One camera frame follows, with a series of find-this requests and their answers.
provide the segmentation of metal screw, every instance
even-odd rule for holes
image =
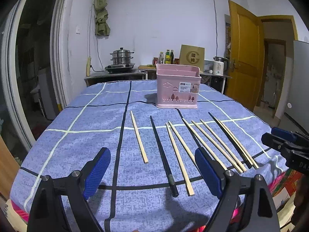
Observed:
[[[260,174],[257,174],[257,175],[255,176],[255,178],[256,178],[258,181],[262,181],[262,180],[264,179],[263,176],[260,175]]]
[[[73,177],[77,177],[77,176],[80,175],[80,171],[75,170],[71,175],[72,175]]]
[[[225,172],[225,174],[227,175],[227,176],[233,176],[234,175],[234,172],[233,171],[231,171],[231,170],[227,170],[226,172]]]
[[[50,176],[49,176],[49,175],[42,176],[42,180],[43,180],[43,181],[48,181],[48,180],[49,180],[49,178],[50,178]]]

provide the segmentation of cardboard box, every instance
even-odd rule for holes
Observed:
[[[205,58],[205,48],[181,45],[180,50],[180,65],[190,65],[200,68],[200,72],[204,71],[204,58]]]

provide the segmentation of blue gripper pad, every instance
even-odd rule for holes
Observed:
[[[277,137],[280,137],[282,139],[285,139],[292,143],[296,141],[296,136],[292,132],[285,131],[277,127],[274,127],[273,129],[271,129],[271,134]]]
[[[220,199],[222,196],[221,179],[219,178],[219,176],[215,172],[215,169],[212,167],[210,162],[205,158],[200,149],[203,148],[198,148],[195,151],[194,154],[195,162],[211,194],[217,196],[217,198]]]
[[[83,196],[86,200],[95,194],[110,162],[111,152],[106,148],[85,180]]]

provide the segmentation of stainless steel pot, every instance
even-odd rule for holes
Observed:
[[[120,48],[120,50],[116,50],[113,53],[111,53],[112,55],[112,61],[114,65],[123,65],[123,64],[130,64],[131,63],[131,59],[133,57],[131,57],[131,54],[133,54],[134,52],[130,52],[129,50],[124,50],[123,48]]]

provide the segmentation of chopstick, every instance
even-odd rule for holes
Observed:
[[[233,136],[228,132],[228,130],[225,129],[225,127],[222,125],[222,123],[215,118],[210,112],[208,112],[209,115],[214,119],[214,121],[218,124],[218,126],[221,128],[221,130],[224,132],[224,134],[228,137],[229,141],[233,144],[233,146],[235,147],[235,149],[237,150],[237,152],[239,153],[239,155],[242,157],[242,159],[244,160],[245,164],[247,165],[247,167],[250,169],[253,166],[253,163],[251,162],[251,160],[249,159],[249,157],[247,156],[247,154],[245,154],[245,152],[242,150],[242,148],[240,147],[240,145],[237,143],[237,141],[233,138]]]
[[[136,134],[136,137],[137,137],[138,145],[139,145],[139,148],[141,149],[141,153],[142,153],[142,157],[143,157],[144,163],[147,164],[148,163],[147,155],[145,153],[145,149],[144,149],[141,137],[139,135],[138,128],[137,128],[137,125],[136,125],[136,122],[135,122],[135,118],[134,118],[134,115],[133,115],[132,111],[131,111],[131,118],[132,118],[134,130],[135,130],[135,134]]]
[[[212,137],[208,135],[207,132],[205,132],[202,127],[200,127],[197,123],[195,123],[193,120],[191,122],[211,141],[212,144],[228,159],[228,161],[234,166],[234,168],[239,172],[243,173],[239,165],[236,164],[236,162],[217,144],[217,142],[214,141]]]
[[[180,153],[178,151],[177,145],[175,143],[174,137],[173,137],[173,135],[171,133],[171,130],[170,130],[170,128],[169,128],[167,123],[166,123],[166,128],[167,128],[168,135],[169,135],[169,137],[171,139],[171,142],[172,142],[172,145],[173,145],[173,148],[174,148],[174,151],[175,151],[175,154],[176,154],[176,157],[177,157],[177,160],[178,160],[178,163],[179,163],[179,166],[180,166],[180,169],[181,169],[184,181],[186,182],[186,188],[187,188],[188,195],[189,196],[193,196],[194,195],[194,191],[193,191],[193,188],[192,188],[189,176],[187,174],[186,168],[184,167],[184,164],[183,164],[183,161],[181,159]]]
[[[178,190],[177,190],[177,186],[176,186],[176,183],[174,181],[170,165],[168,164],[167,158],[165,156],[165,153],[164,153],[164,150],[163,150],[157,129],[156,129],[154,121],[152,119],[152,116],[150,116],[150,121],[151,121],[152,129],[154,130],[155,139],[156,139],[157,144],[158,144],[161,160],[162,160],[163,167],[164,167],[164,170],[165,170],[165,173],[166,173],[167,181],[168,181],[170,188],[171,188],[172,196],[177,197],[179,195]]]
[[[194,165],[196,166],[196,168],[198,169],[196,162],[195,162],[195,158],[193,153],[191,152],[191,150],[189,149],[189,147],[187,146],[187,144],[184,142],[183,138],[180,136],[180,134],[178,133],[178,131],[176,130],[176,128],[173,126],[173,124],[169,121],[168,124],[171,126],[171,128],[173,129],[174,133],[176,134],[177,138],[179,139],[180,143],[182,144],[183,148],[186,150],[186,152],[188,153],[190,159],[192,160],[192,162],[194,163]]]
[[[212,135],[220,142],[220,144],[228,151],[228,153],[232,156],[232,158],[236,161],[236,163],[240,166],[240,168],[246,172],[247,169],[241,163],[241,161],[235,156],[235,154],[229,149],[229,147],[220,139],[220,137],[207,125],[202,119],[200,121],[203,123],[204,126],[212,133]]]
[[[211,148],[203,141],[203,139],[200,137],[200,135],[197,134],[197,132],[190,126],[190,124],[182,118],[186,126],[194,133],[194,135],[197,137],[197,139],[202,143],[202,145],[207,149],[207,151],[211,154],[211,156],[219,162],[219,164],[223,167],[224,170],[227,170],[227,167],[222,163],[222,161],[217,157],[217,155],[211,150]]]
[[[220,121],[221,124],[223,125],[223,127],[231,134],[231,136],[236,140],[236,142],[240,145],[240,147],[242,148],[242,150],[245,152],[245,154],[248,156],[249,160],[252,162],[252,165],[255,169],[258,169],[259,166],[257,165],[257,163],[255,162],[255,160],[251,157],[250,153],[248,153],[248,151],[246,150],[246,148],[240,143],[240,141],[236,138],[236,136],[231,132],[230,129],[228,129],[228,127],[222,122]]]

